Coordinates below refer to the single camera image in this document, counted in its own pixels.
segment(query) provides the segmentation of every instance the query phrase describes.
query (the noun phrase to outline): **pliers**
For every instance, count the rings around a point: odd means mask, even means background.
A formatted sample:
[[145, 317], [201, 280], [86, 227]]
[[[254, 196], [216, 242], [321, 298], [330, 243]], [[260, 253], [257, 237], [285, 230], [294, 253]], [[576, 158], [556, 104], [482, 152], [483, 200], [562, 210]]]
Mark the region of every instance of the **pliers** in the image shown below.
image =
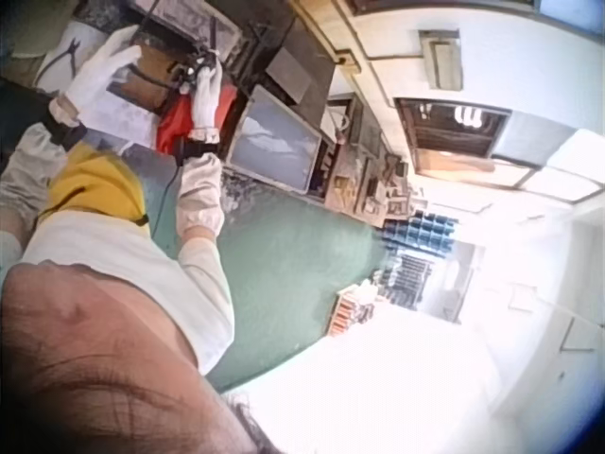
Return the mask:
[[34, 80], [34, 86], [38, 85], [38, 82], [40, 81], [40, 79], [42, 78], [44, 73], [46, 71], [48, 71], [48, 69], [53, 64], [55, 64], [57, 61], [59, 61], [60, 59], [62, 59], [63, 57], [66, 57], [68, 55], [70, 56], [69, 63], [70, 63], [70, 67], [72, 70], [72, 79], [73, 79], [76, 76], [76, 51], [78, 50], [79, 45], [80, 45], [80, 41], [77, 41], [76, 38], [74, 38], [72, 40], [72, 42], [69, 44], [69, 47], [67, 47], [67, 50], [65, 50], [64, 52], [61, 52], [57, 57], [55, 57], [53, 60], [49, 61], [46, 64], [46, 66], [43, 68], [43, 70], [40, 71], [40, 74], [38, 74], [38, 76]]

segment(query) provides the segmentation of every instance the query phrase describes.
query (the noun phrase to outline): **green work mat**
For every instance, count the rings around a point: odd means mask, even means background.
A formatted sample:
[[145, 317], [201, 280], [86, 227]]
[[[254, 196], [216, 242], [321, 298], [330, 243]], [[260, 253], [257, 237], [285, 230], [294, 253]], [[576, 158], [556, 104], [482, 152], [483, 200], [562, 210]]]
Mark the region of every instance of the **green work mat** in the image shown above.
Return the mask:
[[265, 188], [218, 240], [235, 342], [208, 378], [220, 391], [273, 369], [325, 334], [336, 292], [369, 277], [372, 227]]

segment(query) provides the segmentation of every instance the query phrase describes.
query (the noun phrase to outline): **ceiling light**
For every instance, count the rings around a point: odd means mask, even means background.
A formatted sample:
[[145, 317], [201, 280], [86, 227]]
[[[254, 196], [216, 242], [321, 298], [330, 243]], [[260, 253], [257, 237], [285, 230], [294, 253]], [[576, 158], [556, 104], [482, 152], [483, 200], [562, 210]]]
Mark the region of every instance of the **ceiling light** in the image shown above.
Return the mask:
[[481, 109], [475, 109], [473, 111], [473, 119], [471, 122], [471, 126], [473, 126], [473, 128], [481, 128], [483, 126], [481, 115], [483, 115], [483, 111]]
[[457, 106], [454, 109], [454, 118], [460, 125], [464, 124], [464, 120], [462, 119], [462, 106]]
[[578, 175], [545, 167], [523, 184], [523, 189], [556, 197], [564, 201], [578, 201], [600, 190], [601, 186]]
[[605, 137], [577, 130], [548, 159], [547, 165], [605, 183]]
[[454, 109], [454, 119], [463, 126], [481, 128], [483, 111], [474, 107], [457, 106]]

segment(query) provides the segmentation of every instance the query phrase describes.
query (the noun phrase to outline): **window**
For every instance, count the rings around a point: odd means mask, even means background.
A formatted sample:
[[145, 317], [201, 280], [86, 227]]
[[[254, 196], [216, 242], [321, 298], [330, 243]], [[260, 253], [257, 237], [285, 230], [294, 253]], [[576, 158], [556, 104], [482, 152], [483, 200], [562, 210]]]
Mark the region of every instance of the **window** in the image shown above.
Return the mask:
[[539, 13], [587, 33], [603, 34], [603, 0], [541, 0]]

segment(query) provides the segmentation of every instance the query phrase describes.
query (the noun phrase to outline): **paper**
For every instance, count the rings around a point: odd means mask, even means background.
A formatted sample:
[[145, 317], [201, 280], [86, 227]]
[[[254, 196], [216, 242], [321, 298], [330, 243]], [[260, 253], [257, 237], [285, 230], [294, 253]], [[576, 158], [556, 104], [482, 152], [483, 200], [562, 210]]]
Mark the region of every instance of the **paper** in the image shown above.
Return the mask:
[[[87, 26], [81, 22], [71, 21], [63, 32], [59, 45], [44, 57], [36, 78], [50, 61], [67, 50], [73, 39], [79, 42], [75, 60], [76, 70], [78, 70], [107, 41], [107, 35], [94, 27]], [[69, 84], [73, 80], [70, 60], [70, 55], [61, 57], [59, 61], [49, 67], [43, 74], [36, 88], [44, 90], [49, 94], [67, 90], [67, 87], [69, 87]]]

